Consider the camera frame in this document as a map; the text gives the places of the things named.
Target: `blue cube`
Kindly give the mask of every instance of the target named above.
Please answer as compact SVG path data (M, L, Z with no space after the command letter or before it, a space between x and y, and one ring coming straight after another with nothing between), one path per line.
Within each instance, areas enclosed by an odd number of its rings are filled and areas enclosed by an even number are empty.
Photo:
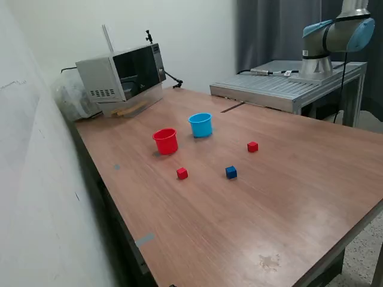
M228 179L236 178L237 177L237 170L233 166L229 166L226 168L226 177Z

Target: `gray curtain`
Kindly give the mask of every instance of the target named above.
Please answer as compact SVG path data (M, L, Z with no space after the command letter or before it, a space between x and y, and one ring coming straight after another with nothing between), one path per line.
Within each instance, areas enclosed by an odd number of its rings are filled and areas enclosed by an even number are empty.
M320 17L320 0L237 0L237 70L300 60L303 28Z
M237 0L236 68L251 69L272 60L301 60L303 28L335 19L343 0ZM370 44L348 60L368 62L362 109L383 121L383 0L370 0L368 9L376 21ZM343 54L332 60L343 61Z

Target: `gray tape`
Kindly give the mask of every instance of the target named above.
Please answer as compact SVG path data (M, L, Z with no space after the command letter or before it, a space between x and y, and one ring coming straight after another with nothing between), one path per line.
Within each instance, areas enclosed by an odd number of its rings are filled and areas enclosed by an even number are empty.
M137 240L135 243L136 243L137 247L140 247L141 245L143 245L143 244L145 244L148 241L153 240L153 239L154 239L154 234L149 233L148 235L144 236L143 238Z

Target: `cube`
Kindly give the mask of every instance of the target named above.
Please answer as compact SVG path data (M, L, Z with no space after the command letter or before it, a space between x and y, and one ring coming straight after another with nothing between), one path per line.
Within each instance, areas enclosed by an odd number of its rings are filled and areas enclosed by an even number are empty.
M187 170L185 168L177 169L177 175L179 179L185 179L187 178Z
M237 170L233 166L229 166L226 168L226 177L228 179L236 178L237 177Z
M248 152L256 152L258 151L258 144L256 142L249 142L247 144Z

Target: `red cup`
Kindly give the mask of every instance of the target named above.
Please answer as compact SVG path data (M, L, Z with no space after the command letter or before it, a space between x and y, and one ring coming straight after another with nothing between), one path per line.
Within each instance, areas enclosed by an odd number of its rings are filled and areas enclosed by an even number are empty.
M177 151L178 144L175 135L175 129L162 129L153 134L153 139L156 141L158 152L160 154L172 154Z

